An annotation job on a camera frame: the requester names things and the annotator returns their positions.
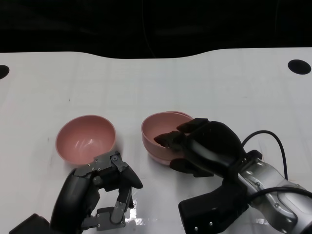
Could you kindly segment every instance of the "robotic hand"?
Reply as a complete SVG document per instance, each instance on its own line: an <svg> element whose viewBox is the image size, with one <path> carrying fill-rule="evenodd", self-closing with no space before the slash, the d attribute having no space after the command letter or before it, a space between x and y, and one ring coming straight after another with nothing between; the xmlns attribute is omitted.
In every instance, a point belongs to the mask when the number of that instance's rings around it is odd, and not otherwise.
<svg viewBox="0 0 312 234"><path fill-rule="evenodd" d="M74 169L67 177L55 203L51 223L34 214L10 234L80 234L125 227L124 213L133 208L132 187L143 187L135 172L123 162L119 152L97 156L90 164ZM113 207L91 212L99 201L99 189L119 189Z"/></svg>
<svg viewBox="0 0 312 234"><path fill-rule="evenodd" d="M223 123L196 118L177 129L155 137L160 145L183 151L184 158L171 161L170 167L195 177L216 174L224 178L213 192L180 202L186 234L220 233L247 210L248 204L260 210L270 225L282 233L312 233L312 193L287 180L286 159L279 140L285 178L261 161L260 152L246 153L243 146L248 139L242 144Z"/></svg>

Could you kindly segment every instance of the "black background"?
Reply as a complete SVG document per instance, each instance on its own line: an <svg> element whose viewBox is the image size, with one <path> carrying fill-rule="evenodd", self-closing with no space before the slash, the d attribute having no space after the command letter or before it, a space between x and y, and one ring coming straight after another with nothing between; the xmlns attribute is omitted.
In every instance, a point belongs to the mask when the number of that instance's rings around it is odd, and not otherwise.
<svg viewBox="0 0 312 234"><path fill-rule="evenodd" d="M0 52L152 58L146 39L156 58L311 47L311 12L311 0L0 0Z"/></svg>

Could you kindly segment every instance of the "metal bracket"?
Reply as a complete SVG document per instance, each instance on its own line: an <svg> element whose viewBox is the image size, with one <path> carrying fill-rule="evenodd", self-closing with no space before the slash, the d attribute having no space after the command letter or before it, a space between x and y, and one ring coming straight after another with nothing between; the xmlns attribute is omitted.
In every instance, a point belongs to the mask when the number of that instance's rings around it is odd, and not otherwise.
<svg viewBox="0 0 312 234"><path fill-rule="evenodd" d="M123 228L126 226L125 217L122 216L122 219L119 223L111 222L111 215L114 210L114 207L107 207L97 210L95 216L87 217L81 225L82 230L87 230L89 228L97 228L97 231L104 231L116 228Z"/></svg>

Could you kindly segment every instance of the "bowl rim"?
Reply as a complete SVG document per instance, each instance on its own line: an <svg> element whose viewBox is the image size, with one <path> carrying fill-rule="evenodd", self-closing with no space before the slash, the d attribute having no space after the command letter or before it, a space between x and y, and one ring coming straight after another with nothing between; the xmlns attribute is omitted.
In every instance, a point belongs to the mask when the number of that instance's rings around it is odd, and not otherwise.
<svg viewBox="0 0 312 234"><path fill-rule="evenodd" d="M153 141L149 140L149 139L146 137L146 135L145 135L145 133L144 133L144 131L143 131L143 124L145 123L145 121L146 121L148 118L150 118L150 117L152 117L152 116L155 116L155 115L163 114L163 113L171 113L171 114L176 114L176 115L185 116L185 117L189 118L190 120L192 120L192 119L194 119L194 118L193 118L192 116L190 116L190 115L188 115L188 114L186 114L186 113L180 112L180 111L164 111L164 112L158 112L158 113L152 114L152 115L146 117L146 118L143 120L142 125L141 125L142 136L143 136L149 143L152 143L153 145L158 146L158 147L160 147L160 148L166 149L166 147L163 147L163 146L157 144L156 142L153 142Z"/></svg>
<svg viewBox="0 0 312 234"><path fill-rule="evenodd" d="M58 155L59 155L64 161L69 162L69 163L72 163L72 164L75 164L75 165L84 165L85 163L82 163L82 164L81 164L81 163L76 163L76 162L73 162L73 161L70 161L70 160L68 160L68 159L63 158L63 156L60 154L60 152L59 152L59 150L58 150L57 142L58 142L59 134L61 133L61 131L63 130L63 128L64 128L66 125L68 125L69 123L71 123L71 122L77 120L78 118L83 118L83 117L99 117L99 118L102 118L102 119L104 119L105 121L107 121L107 122L113 127L113 130L114 130L114 142L113 142L113 145L112 145L111 149L110 149L108 152L110 152L110 151L114 148L114 146L115 146L115 144L116 144L116 129L115 129L115 127L113 126L113 124L111 123L111 121L109 121L107 118L104 118L104 117L98 116L98 115L84 115L84 116L78 116L78 117L76 117L76 118L74 118L74 119L68 121L67 123L65 123L65 124L63 125L63 127L59 130L59 132L58 132L58 134L57 134L57 138L55 139L55 149L57 150Z"/></svg>

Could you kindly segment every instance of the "pink bowl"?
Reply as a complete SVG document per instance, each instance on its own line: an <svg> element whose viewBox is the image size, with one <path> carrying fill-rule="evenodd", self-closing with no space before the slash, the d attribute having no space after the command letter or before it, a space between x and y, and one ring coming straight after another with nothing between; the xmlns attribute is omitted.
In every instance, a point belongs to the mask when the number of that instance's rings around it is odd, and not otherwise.
<svg viewBox="0 0 312 234"><path fill-rule="evenodd" d="M113 149L116 132L101 116L80 116L64 125L56 139L56 149L65 161L81 165Z"/></svg>
<svg viewBox="0 0 312 234"><path fill-rule="evenodd" d="M157 144L154 138L163 133L177 131L177 126L192 119L191 116L177 111L162 112L147 117L142 123L142 139L149 155L164 165L169 165L173 159L183 157L182 153L174 153Z"/></svg>

